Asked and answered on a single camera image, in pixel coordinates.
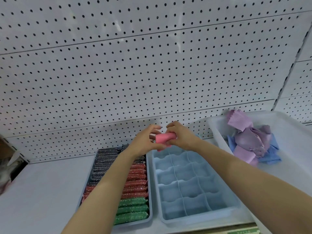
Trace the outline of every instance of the white shelf surface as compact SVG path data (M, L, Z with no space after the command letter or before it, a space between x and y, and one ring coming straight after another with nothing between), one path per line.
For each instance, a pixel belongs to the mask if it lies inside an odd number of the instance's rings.
M0 196L1 233L61 233L76 210L93 158L94 155L27 165ZM155 194L153 178L151 189ZM254 222L242 204L226 218L188 226L167 226L158 217L155 195L152 205L153 220L150 224L137 230L138 227L127 227L113 233L174 233Z

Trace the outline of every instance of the blue cloth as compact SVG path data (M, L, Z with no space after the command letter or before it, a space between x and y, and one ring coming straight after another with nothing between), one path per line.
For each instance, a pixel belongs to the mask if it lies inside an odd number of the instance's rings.
M229 136L229 135L227 135L227 137L228 137L228 143L229 143L230 150L232 152L234 152L234 149L237 145L235 142L235 138L233 136Z
M235 138L229 135L227 137L228 137L229 147L231 151L233 152L237 145L235 142ZM263 157L258 158L258 161L266 163L266 164L276 164L278 162L281 162L282 159L277 155L278 150L279 150L279 146L276 142L274 134L272 134L269 149L267 150L267 152L264 154Z

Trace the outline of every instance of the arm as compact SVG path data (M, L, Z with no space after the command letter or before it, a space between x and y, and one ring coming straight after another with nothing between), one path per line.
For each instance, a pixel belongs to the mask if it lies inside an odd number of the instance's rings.
M121 152L94 190L69 220L61 234L110 233L133 161L153 149L166 148L155 144L152 134L160 134L160 126L150 125L139 132L128 148Z
M177 134L169 144L199 153L272 233L311 232L312 197L201 140L179 122L167 128Z

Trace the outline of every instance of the pegboard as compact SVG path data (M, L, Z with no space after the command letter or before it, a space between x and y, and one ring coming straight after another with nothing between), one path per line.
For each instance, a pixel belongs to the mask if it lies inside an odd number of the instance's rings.
M312 60L301 61L294 65L281 98L312 93Z
M312 60L312 34L311 32L312 30L309 32L307 39L305 40L305 44L300 51L300 56L298 58L298 61Z
M164 133L166 125L177 120L194 133L207 135L212 133L206 122L207 117L222 115L231 109L241 109L247 112L271 110L274 102L275 100L267 100L195 112L16 136L7 138L7 140L19 148L21 153L30 159L30 162L43 162L51 159L85 156L86 153L92 154L97 149L128 144L140 130L145 129L149 124L161 125L161 131Z
M311 0L1 0L0 54L310 10Z
M301 123L312 121L312 94L280 98L276 111L284 112Z
M311 12L1 56L5 137L276 99Z

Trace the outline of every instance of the tray filled with rolled items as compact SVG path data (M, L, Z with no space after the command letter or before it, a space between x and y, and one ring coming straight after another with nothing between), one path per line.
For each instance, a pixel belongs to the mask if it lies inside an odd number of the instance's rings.
M79 206L92 192L119 153L128 145L99 149L83 190ZM115 217L114 229L149 222L152 219L152 201L149 183L149 166L146 155L138 157L131 165Z

